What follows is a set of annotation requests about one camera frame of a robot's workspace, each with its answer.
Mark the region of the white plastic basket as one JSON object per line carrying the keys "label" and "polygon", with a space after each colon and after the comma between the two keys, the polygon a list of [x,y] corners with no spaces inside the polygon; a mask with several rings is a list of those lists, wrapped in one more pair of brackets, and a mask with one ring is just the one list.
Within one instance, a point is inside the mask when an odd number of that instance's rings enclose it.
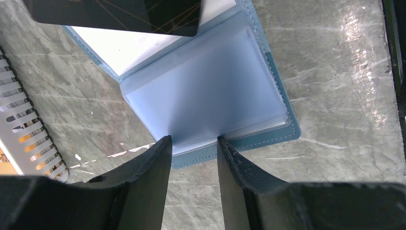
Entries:
{"label": "white plastic basket", "polygon": [[0,149],[18,175],[65,182],[68,169],[9,61],[0,55]]}

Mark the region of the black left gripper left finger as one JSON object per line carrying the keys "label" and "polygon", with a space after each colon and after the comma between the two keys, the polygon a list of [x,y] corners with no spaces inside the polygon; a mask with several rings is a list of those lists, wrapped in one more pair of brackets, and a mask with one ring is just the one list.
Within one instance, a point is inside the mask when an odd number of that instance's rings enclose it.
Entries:
{"label": "black left gripper left finger", "polygon": [[159,230],[162,226],[172,138],[88,182],[65,184],[45,176],[0,178],[3,230]]}

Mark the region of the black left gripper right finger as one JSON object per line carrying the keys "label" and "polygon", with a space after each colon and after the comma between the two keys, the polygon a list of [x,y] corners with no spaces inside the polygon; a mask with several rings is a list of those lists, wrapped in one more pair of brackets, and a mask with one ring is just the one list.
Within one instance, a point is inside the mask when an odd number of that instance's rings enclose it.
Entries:
{"label": "black left gripper right finger", "polygon": [[217,140],[227,230],[403,230],[406,187],[377,182],[295,182],[271,175]]}

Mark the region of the black credit card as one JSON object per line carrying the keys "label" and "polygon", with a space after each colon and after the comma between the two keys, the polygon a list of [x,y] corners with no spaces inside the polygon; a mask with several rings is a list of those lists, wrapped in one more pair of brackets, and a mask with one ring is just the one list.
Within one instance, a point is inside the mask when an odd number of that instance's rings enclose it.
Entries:
{"label": "black credit card", "polygon": [[200,0],[23,0],[39,23],[193,37]]}

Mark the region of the blue card holder wallet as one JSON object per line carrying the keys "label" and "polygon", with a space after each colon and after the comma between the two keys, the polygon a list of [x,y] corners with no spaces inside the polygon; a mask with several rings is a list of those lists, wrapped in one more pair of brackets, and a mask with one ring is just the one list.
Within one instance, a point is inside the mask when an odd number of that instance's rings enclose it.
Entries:
{"label": "blue card holder wallet", "polygon": [[204,0],[194,37],[65,26],[119,83],[155,140],[172,137],[172,167],[298,139],[301,130],[250,0]]}

